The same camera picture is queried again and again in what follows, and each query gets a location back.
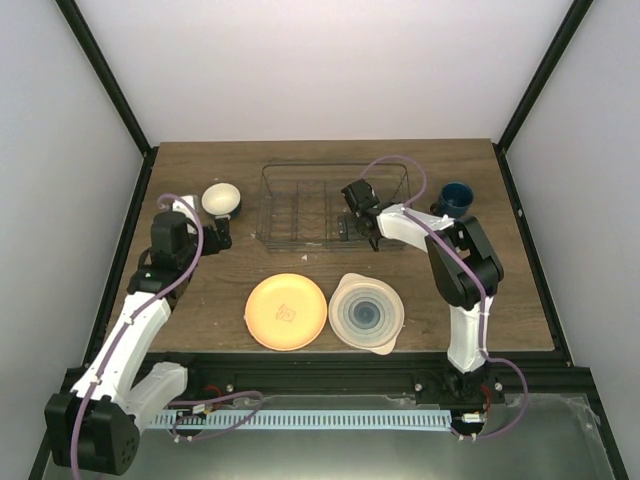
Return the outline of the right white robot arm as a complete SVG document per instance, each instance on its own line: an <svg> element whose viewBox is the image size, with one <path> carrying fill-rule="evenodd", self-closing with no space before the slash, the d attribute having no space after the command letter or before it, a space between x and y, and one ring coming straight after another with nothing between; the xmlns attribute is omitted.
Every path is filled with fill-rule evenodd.
<svg viewBox="0 0 640 480"><path fill-rule="evenodd" d="M479 220L434 216L402 203L382 202L364 179L341 190L356 229L378 248L382 239L402 242L428 255L436 289L449 305L447 360L455 368L444 378L447 396L458 403L480 390L477 373L488 360L489 312L504 268Z"/></svg>

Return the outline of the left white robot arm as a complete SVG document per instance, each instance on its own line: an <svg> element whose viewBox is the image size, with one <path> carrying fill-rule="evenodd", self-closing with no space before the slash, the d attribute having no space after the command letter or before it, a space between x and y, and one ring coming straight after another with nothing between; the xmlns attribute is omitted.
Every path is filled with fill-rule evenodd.
<svg viewBox="0 0 640 480"><path fill-rule="evenodd" d="M203 395L203 377L178 363L160 362L144 379L136 376L186 290L196 261L231 245L227 216L206 226L181 211L155 216L151 245L139 258L113 330L74 385L46 404L56 465L122 475L142 433L171 400L191 404Z"/></svg>

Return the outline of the cream and teal bowl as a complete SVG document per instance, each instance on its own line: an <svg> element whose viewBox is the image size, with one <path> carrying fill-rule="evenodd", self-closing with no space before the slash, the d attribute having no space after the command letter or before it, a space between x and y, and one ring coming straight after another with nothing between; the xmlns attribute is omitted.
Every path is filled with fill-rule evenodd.
<svg viewBox="0 0 640 480"><path fill-rule="evenodd" d="M203 193L201 205L204 211L214 218L234 219L242 209L242 197L239 189L230 183L216 183Z"/></svg>

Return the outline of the black wire dish rack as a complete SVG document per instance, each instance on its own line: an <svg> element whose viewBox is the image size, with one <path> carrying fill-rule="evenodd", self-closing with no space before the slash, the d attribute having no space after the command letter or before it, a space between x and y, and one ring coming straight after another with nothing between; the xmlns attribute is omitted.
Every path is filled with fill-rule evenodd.
<svg viewBox="0 0 640 480"><path fill-rule="evenodd" d="M352 214L341 190L357 180L365 162L283 161L263 167L256 237L270 250L368 250L356 240L341 242L337 217Z"/></svg>

